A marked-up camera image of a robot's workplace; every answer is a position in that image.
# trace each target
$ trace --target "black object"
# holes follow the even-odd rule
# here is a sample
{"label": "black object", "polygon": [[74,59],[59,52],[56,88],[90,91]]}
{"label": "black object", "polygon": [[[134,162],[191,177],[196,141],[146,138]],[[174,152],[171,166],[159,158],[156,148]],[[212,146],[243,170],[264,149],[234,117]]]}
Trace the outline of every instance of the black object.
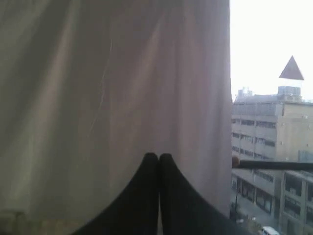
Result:
{"label": "black object", "polygon": [[313,163],[240,160],[239,164],[233,168],[312,171]]}
{"label": "black object", "polygon": [[121,194],[74,235],[156,235],[158,167],[157,156],[147,153]]}
{"label": "black object", "polygon": [[160,157],[160,205],[164,235],[249,235],[188,183],[170,154]]}

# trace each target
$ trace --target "metal rod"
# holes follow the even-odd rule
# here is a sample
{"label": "metal rod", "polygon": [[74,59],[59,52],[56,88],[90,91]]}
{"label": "metal rod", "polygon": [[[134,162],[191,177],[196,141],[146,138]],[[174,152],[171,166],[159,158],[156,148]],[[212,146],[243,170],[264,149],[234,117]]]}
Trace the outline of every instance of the metal rod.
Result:
{"label": "metal rod", "polygon": [[313,163],[240,160],[233,169],[306,170],[313,171]]}

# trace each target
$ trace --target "beige building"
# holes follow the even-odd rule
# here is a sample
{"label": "beige building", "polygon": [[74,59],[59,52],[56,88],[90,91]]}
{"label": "beige building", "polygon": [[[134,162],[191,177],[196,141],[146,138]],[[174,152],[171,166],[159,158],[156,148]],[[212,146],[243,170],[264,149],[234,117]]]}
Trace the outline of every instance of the beige building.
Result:
{"label": "beige building", "polygon": [[[313,150],[313,104],[300,90],[277,95],[240,95],[233,103],[232,154],[240,159],[298,161],[298,151]],[[232,170],[239,194],[279,217],[281,171]]]}
{"label": "beige building", "polygon": [[312,173],[283,173],[279,227],[286,235],[313,235]]}

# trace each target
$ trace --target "sky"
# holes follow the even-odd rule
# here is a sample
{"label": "sky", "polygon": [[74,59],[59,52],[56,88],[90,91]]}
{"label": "sky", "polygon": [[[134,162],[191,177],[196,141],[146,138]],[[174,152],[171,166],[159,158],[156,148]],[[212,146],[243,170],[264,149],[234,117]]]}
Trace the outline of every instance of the sky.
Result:
{"label": "sky", "polygon": [[[232,95],[301,87],[313,99],[313,0],[230,0]],[[305,81],[279,78],[294,56]]]}

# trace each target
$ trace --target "sheer curtain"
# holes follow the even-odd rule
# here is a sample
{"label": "sheer curtain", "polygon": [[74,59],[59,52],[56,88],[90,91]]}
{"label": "sheer curtain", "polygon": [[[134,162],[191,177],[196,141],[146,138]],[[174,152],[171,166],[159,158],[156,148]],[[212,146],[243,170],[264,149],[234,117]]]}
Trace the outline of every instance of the sheer curtain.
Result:
{"label": "sheer curtain", "polygon": [[90,219],[169,152],[228,216],[230,101],[228,0],[1,1],[0,210]]}

